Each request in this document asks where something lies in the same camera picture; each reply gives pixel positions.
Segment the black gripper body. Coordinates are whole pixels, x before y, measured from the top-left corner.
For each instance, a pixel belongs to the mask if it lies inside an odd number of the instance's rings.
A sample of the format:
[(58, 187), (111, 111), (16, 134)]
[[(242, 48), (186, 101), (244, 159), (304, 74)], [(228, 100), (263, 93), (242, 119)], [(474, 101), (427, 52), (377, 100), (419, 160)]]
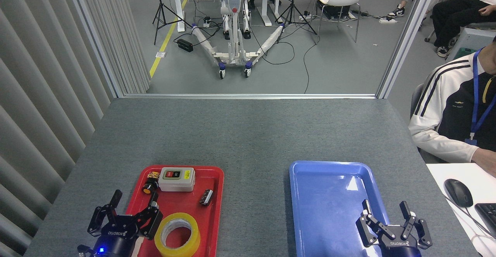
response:
[(117, 225), (91, 227), (92, 236), (98, 239), (93, 248), (93, 257), (131, 257), (136, 240), (138, 227), (131, 225)]
[(407, 240), (391, 240), (387, 236), (382, 236), (379, 240), (379, 247), (383, 257), (421, 257), (420, 250), (415, 238)]

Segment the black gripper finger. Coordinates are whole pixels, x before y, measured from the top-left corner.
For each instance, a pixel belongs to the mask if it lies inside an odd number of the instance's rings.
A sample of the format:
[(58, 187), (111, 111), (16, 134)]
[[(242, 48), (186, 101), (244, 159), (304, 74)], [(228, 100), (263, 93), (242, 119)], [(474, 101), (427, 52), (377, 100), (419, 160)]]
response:
[(159, 210), (157, 203), (158, 197), (159, 195), (156, 191), (152, 192), (147, 207), (131, 216), (130, 222), (126, 224), (128, 233), (133, 233), (135, 236), (143, 236), (148, 240), (154, 238), (163, 218), (163, 214)]
[(383, 224), (372, 215), (370, 203), (367, 199), (362, 201), (362, 207), (363, 211), (356, 221), (356, 227), (364, 247), (370, 247), (380, 240), (379, 236), (381, 234), (384, 234), (390, 240), (396, 238), (392, 231), (392, 226)]
[(424, 219), (417, 218), (417, 215), (410, 211), (406, 201), (402, 201), (399, 204), (400, 210), (402, 212), (405, 223), (402, 226), (403, 231), (399, 234), (400, 239), (406, 241), (409, 236), (411, 236), (412, 228), (416, 229), (418, 234), (417, 247), (421, 249), (427, 249), (433, 245), (432, 238), (430, 236), (427, 222)]
[(87, 232), (92, 236), (100, 236), (102, 223), (107, 218), (108, 222), (112, 225), (115, 224), (117, 213), (115, 208), (118, 206), (122, 198), (122, 192), (115, 190), (114, 195), (110, 202), (102, 207), (96, 207), (90, 220)]

